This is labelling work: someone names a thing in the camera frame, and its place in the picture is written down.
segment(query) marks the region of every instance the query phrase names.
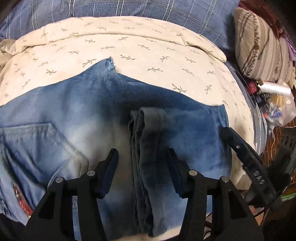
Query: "striped pillow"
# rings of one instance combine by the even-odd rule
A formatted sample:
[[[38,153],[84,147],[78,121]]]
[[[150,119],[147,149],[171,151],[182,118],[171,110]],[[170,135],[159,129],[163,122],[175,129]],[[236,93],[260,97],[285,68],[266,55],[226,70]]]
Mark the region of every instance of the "striped pillow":
[[[235,55],[242,73],[263,81],[278,77],[280,73],[275,74],[275,69],[281,70],[283,56],[279,57],[281,46],[268,24],[240,7],[234,10],[234,23]]]

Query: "blue object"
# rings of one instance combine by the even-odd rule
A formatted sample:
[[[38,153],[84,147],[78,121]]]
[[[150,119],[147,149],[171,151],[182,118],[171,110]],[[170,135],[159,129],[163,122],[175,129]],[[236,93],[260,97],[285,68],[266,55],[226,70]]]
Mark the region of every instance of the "blue object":
[[[0,212],[26,224],[14,183],[34,209],[56,177],[77,178],[116,148],[111,189],[98,200],[106,236],[159,235],[181,225],[186,208],[163,151],[174,148],[206,177],[229,176],[231,153],[218,136],[220,126],[228,126],[224,106],[131,79],[115,72],[111,58],[102,60],[0,107]],[[79,240],[75,197],[73,224]]]
[[[176,23],[234,52],[233,11],[239,0],[22,0],[0,26],[0,37],[18,39],[69,17],[140,16]]]

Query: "denim pocket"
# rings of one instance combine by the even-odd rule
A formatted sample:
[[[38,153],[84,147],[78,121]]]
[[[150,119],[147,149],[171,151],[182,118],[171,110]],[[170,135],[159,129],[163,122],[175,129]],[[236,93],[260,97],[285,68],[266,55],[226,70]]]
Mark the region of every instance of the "denim pocket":
[[[0,128],[0,162],[11,177],[1,179],[2,185],[16,182],[32,209],[55,177],[77,178],[88,168],[88,160],[51,123]],[[0,200],[9,202],[4,190],[0,186]]]

